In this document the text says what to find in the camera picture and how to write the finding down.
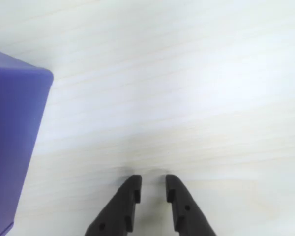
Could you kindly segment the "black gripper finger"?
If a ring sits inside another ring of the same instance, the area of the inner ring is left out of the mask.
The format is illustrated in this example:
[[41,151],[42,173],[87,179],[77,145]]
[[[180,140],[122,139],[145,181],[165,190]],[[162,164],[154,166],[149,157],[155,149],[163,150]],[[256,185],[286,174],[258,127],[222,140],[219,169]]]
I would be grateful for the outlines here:
[[142,176],[131,175],[86,230],[87,236],[126,236],[133,232],[135,207],[141,201]]
[[216,236],[187,187],[176,175],[166,175],[166,200],[172,204],[174,230],[181,236]]

